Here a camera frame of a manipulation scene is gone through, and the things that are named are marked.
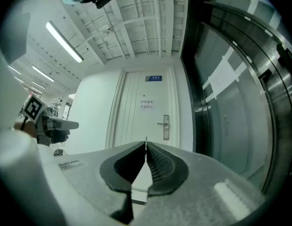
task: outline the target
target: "door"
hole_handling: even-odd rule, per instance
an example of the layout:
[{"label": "door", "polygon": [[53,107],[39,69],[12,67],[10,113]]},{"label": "door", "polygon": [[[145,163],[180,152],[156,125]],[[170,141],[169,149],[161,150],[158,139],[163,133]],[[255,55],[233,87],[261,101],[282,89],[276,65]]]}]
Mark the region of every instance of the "door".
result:
[{"label": "door", "polygon": [[[167,71],[126,74],[114,131],[114,146],[145,141],[146,137],[148,141],[170,145],[170,139],[166,136],[164,139],[162,125],[164,115],[171,116],[168,81]],[[145,162],[132,184],[132,199],[146,202],[147,189],[151,184],[150,169]]]}]

